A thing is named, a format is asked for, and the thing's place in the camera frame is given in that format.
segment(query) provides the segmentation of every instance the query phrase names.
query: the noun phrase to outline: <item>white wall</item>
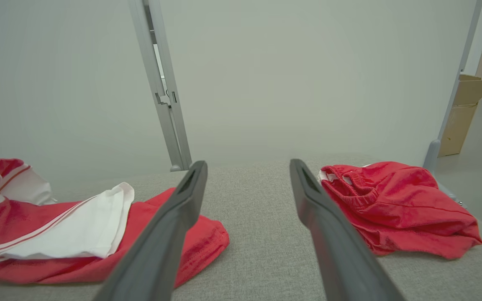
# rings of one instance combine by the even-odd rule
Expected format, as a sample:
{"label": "white wall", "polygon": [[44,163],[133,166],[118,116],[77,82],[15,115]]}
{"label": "white wall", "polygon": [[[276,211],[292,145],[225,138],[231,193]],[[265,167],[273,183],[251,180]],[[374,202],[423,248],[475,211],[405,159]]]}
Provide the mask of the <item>white wall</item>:
{"label": "white wall", "polygon": [[193,161],[422,164],[475,0],[161,0]]}
{"label": "white wall", "polygon": [[126,0],[0,0],[0,158],[54,187],[170,168]]}
{"label": "white wall", "polygon": [[466,67],[461,72],[462,74],[476,75],[477,67],[479,66],[479,60],[482,54],[482,7],[481,13],[479,15],[479,20],[477,21],[477,28],[474,33],[474,39],[472,40],[472,45],[470,47],[470,54],[466,61]]}

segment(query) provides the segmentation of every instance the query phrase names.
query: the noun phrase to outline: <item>open cardboard box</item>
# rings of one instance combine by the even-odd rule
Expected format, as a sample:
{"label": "open cardboard box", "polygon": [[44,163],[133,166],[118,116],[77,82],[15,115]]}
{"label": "open cardboard box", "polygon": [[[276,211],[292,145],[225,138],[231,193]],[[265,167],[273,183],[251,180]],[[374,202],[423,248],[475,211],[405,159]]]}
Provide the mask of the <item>open cardboard box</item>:
{"label": "open cardboard box", "polygon": [[461,74],[455,101],[449,112],[444,135],[442,136],[438,157],[461,152],[468,129],[474,118],[479,100],[482,98],[480,77]]}

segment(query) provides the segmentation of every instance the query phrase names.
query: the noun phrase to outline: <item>red garment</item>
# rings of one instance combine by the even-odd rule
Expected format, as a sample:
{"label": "red garment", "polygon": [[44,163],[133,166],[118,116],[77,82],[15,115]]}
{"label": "red garment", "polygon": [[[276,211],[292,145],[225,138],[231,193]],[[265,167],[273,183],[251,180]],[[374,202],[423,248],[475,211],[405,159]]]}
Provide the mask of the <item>red garment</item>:
{"label": "red garment", "polygon": [[376,255],[419,251],[456,259],[482,244],[477,220],[426,169],[380,162],[321,171],[330,180],[321,185]]}
{"label": "red garment", "polygon": [[[17,237],[39,229],[79,203],[65,202],[38,206],[29,202],[9,200],[4,194],[5,186],[26,170],[30,170],[30,166],[20,160],[0,160],[0,244],[11,242]],[[135,202],[131,205],[126,231],[113,255],[105,259],[7,259],[0,261],[0,280],[14,283],[67,283],[106,279],[172,192],[174,188],[146,202]],[[203,270],[228,244],[229,236],[222,224],[200,215],[197,223],[185,236],[175,286],[182,285]]]}

